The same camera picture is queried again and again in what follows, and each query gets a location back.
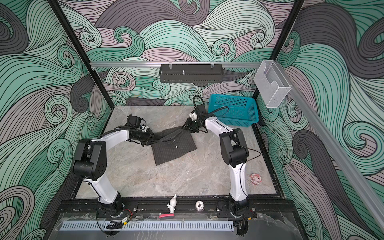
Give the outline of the dark grey pinstriped shirt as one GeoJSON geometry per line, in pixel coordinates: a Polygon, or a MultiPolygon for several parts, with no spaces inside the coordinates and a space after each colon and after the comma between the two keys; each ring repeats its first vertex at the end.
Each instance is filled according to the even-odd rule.
{"type": "Polygon", "coordinates": [[[149,140],[148,146],[152,147],[156,166],[170,162],[193,152],[197,149],[190,132],[182,127],[175,127],[155,133],[149,140]]]}

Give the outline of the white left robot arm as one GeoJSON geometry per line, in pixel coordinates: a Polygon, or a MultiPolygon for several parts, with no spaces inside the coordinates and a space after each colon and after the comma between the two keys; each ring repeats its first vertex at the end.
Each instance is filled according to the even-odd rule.
{"type": "Polygon", "coordinates": [[[71,171],[88,183],[98,195],[102,211],[112,218],[123,213],[121,194],[112,186],[106,174],[107,152],[122,142],[142,146],[150,144],[154,133],[148,127],[130,129],[120,126],[102,134],[97,139],[81,139],[74,153],[71,171]]]}

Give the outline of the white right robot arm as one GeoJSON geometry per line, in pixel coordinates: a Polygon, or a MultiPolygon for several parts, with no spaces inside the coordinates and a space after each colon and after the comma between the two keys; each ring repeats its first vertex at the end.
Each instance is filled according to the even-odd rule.
{"type": "Polygon", "coordinates": [[[249,149],[243,131],[225,125],[217,117],[199,118],[196,113],[190,113],[183,129],[191,133],[198,133],[200,128],[214,133],[219,138],[222,158],[229,166],[230,173],[229,209],[234,216],[244,215],[249,207],[249,196],[245,183],[249,149]]]}

